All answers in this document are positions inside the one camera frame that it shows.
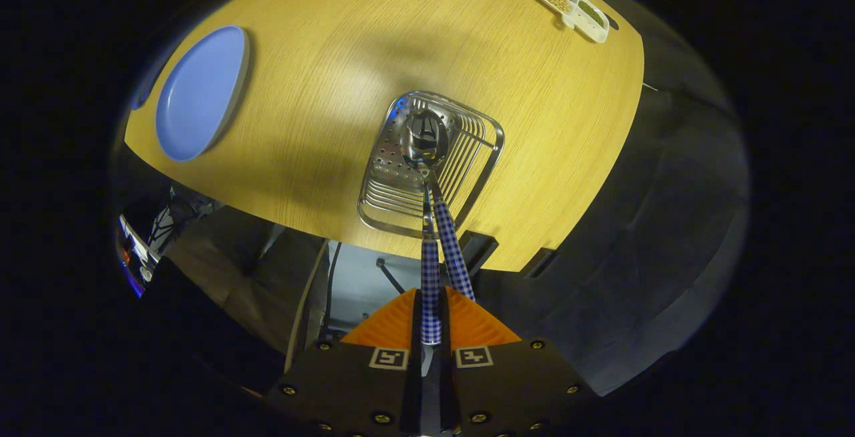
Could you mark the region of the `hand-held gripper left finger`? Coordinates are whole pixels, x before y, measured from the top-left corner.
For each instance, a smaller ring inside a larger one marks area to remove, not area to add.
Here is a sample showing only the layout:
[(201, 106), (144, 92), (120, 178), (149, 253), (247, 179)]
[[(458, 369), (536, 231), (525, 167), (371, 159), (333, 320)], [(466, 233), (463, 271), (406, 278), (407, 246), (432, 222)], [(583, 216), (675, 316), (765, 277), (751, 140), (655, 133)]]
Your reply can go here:
[(265, 402), (309, 436), (421, 434), (421, 292), (296, 357)]

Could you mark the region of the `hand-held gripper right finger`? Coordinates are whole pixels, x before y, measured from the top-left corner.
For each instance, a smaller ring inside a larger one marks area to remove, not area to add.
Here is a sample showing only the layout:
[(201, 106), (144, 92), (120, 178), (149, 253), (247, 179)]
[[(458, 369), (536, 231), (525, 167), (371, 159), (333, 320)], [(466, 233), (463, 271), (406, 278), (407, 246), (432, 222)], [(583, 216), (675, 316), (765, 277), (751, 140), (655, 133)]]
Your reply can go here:
[(598, 394), (545, 337), (523, 339), (461, 292), (441, 291), (441, 431), (556, 436)]

